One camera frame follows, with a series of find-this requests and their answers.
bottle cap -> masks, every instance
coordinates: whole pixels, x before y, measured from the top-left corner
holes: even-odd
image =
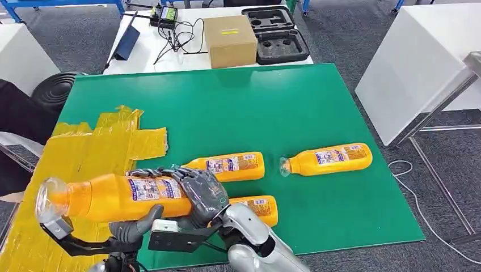
[[[68,187],[62,180],[50,177],[39,188],[35,203],[35,216],[39,223],[47,223],[67,213]]]
[[[291,173],[291,167],[290,167],[289,159],[281,157],[280,164],[279,164],[279,170],[280,170],[281,175],[283,177],[286,177]]]

bottle label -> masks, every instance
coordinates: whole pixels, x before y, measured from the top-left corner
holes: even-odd
[[[268,199],[252,199],[239,202],[249,207],[257,216],[267,216],[271,214],[271,206]]]
[[[259,162],[255,154],[246,154],[223,159],[208,160],[206,163],[207,170],[210,170],[214,174],[254,169],[258,166]]]
[[[315,153],[320,165],[346,162],[348,160],[362,159],[367,156],[366,150],[359,144],[345,146],[339,150],[323,150]]]
[[[184,197],[180,185],[171,178],[130,178],[129,183],[134,201]]]

plastic bottle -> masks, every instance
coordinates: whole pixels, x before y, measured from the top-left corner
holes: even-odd
[[[364,143],[343,144],[306,150],[292,158],[281,158],[283,176],[290,173],[303,176],[361,170],[371,165],[373,155]]]
[[[244,152],[198,158],[184,165],[210,170],[220,182],[258,180],[264,177],[264,159],[260,152]]]
[[[265,218],[270,226],[277,223],[277,206],[271,196],[233,198],[229,201],[246,202],[249,206],[251,202],[257,204],[253,210],[255,212],[258,208],[261,219]],[[40,223],[59,215],[81,217],[93,222],[116,222],[137,220],[157,203],[164,206],[162,216],[165,218],[188,215],[192,208],[173,178],[108,174],[69,184],[49,178],[40,186],[35,209]]]

yellow plastic sheet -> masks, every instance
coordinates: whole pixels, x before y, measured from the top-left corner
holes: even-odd
[[[27,186],[24,201],[12,223],[0,255],[2,271],[75,272],[86,271],[106,256],[70,257],[43,230],[35,218],[35,197],[48,177],[78,182],[106,173],[123,175],[135,160],[165,156],[166,128],[139,130],[143,111],[120,106],[114,113],[102,113],[92,131],[87,123],[59,123]],[[73,218],[73,235],[85,241],[104,241],[110,236],[107,224]]]

green mat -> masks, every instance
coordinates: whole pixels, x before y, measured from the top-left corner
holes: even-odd
[[[274,231],[296,254],[424,239],[333,64],[80,77],[59,121],[94,127],[100,113],[119,105],[145,110],[141,129],[167,127],[167,156],[138,167],[262,152],[264,178],[225,187],[230,197],[273,195],[279,208]],[[353,142],[371,148],[373,163],[365,170],[279,173],[281,156]],[[148,269],[227,260],[205,247],[192,254],[152,252],[147,238],[138,260]],[[217,237],[212,242],[222,246]]]

